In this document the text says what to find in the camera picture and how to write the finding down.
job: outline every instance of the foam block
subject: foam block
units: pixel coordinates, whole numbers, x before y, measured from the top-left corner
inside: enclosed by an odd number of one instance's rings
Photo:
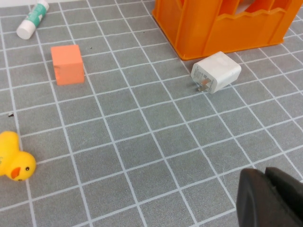
[[[83,60],[78,45],[54,46],[51,53],[57,85],[84,82]]]

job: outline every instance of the glue stick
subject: glue stick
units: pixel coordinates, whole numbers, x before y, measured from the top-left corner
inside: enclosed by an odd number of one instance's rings
[[[39,0],[32,11],[19,25],[17,29],[17,35],[21,39],[29,39],[40,24],[48,9],[48,3],[44,0]]]

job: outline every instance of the duck beak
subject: duck beak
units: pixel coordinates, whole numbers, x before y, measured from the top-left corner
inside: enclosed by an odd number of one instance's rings
[[[11,178],[15,179],[17,176],[19,176],[20,169],[21,168],[18,167],[18,168],[15,168],[13,171],[11,171],[11,174],[10,174]]]

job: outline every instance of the gray floor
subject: gray floor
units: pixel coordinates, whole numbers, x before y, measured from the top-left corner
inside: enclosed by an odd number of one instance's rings
[[[51,4],[28,41],[28,6],[0,9],[0,131],[38,162],[29,181],[0,178],[1,227],[236,227],[241,169],[303,179],[303,10],[283,45],[230,54],[239,79],[209,95],[153,5]],[[84,84],[56,85],[50,47],[65,44],[80,45]]]

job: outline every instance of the rubber duck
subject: rubber duck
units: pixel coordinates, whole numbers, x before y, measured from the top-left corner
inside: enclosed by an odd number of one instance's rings
[[[4,131],[0,134],[0,176],[14,181],[28,179],[36,169],[36,160],[31,154],[20,151],[18,134]]]

